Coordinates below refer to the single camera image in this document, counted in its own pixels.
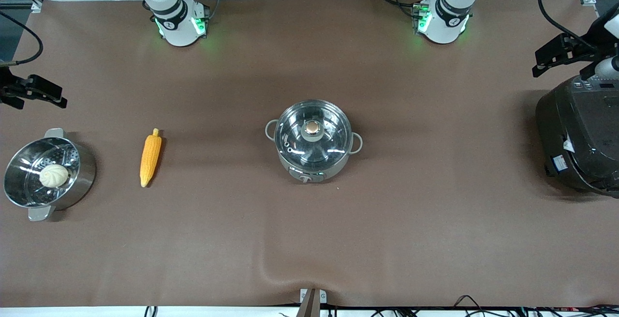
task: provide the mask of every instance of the lid knob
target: lid knob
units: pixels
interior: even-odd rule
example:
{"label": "lid knob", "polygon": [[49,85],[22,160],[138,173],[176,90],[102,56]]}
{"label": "lid knob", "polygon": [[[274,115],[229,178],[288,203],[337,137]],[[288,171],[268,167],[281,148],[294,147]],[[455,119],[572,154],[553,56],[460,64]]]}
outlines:
{"label": "lid knob", "polygon": [[307,134],[317,134],[320,131],[320,123],[317,121],[309,121],[305,124],[305,132]]}

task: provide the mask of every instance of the brown tabletop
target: brown tabletop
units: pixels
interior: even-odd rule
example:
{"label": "brown tabletop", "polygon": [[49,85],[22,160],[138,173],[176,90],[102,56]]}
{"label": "brown tabletop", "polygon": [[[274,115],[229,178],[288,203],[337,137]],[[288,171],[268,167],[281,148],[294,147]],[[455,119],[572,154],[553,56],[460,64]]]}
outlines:
{"label": "brown tabletop", "polygon": [[[545,1],[579,34],[595,18]],[[207,39],[174,48],[138,1],[45,2],[29,18],[44,54],[13,70],[69,105],[0,107],[0,165],[62,127],[98,172],[53,222],[0,202],[1,305],[282,304],[304,287],[340,305],[617,303],[619,203],[549,181],[533,122],[584,65],[533,79],[559,33],[536,0],[474,13],[435,45],[381,0],[223,1]],[[36,49],[24,35],[18,56]],[[339,105],[365,144],[302,185],[263,129],[311,98]],[[143,189],[154,127],[166,143]]]}

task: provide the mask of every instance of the black air fryer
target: black air fryer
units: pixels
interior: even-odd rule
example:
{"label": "black air fryer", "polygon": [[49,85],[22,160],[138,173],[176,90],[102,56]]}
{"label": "black air fryer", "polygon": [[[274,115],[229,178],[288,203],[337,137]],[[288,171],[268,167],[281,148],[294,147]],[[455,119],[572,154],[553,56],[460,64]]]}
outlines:
{"label": "black air fryer", "polygon": [[619,198],[619,81],[573,77],[540,99],[535,118],[548,176]]}

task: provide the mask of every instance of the pot with glass lid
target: pot with glass lid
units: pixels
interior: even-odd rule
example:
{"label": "pot with glass lid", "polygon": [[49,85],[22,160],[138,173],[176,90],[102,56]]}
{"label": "pot with glass lid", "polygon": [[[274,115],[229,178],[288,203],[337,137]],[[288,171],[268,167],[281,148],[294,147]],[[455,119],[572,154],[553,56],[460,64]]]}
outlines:
{"label": "pot with glass lid", "polygon": [[[275,124],[273,136],[269,127]],[[297,180],[321,182],[338,174],[352,154],[361,151],[363,139],[352,132],[349,119],[333,103],[313,99],[286,109],[265,127],[277,147],[283,167]],[[352,151],[354,137],[358,148]]]}

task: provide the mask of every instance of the pot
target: pot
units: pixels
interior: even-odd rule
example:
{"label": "pot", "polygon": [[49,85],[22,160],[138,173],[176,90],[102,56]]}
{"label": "pot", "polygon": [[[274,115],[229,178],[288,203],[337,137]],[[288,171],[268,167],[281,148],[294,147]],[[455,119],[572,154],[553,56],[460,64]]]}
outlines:
{"label": "pot", "polygon": [[[269,127],[276,124],[273,136]],[[314,99],[296,103],[265,127],[277,147],[279,160],[291,176],[303,183],[321,182],[338,174],[363,139],[352,132],[349,119],[333,103]],[[353,140],[359,147],[352,151]]]}
{"label": "pot", "polygon": [[[46,167],[64,171],[64,176],[58,177],[61,180],[56,178],[58,185],[50,186],[44,180],[42,172]],[[86,195],[95,171],[95,158],[90,152],[65,138],[64,130],[50,129],[43,139],[29,143],[13,156],[4,174],[4,192],[11,202],[28,209],[32,222],[38,222]]]}

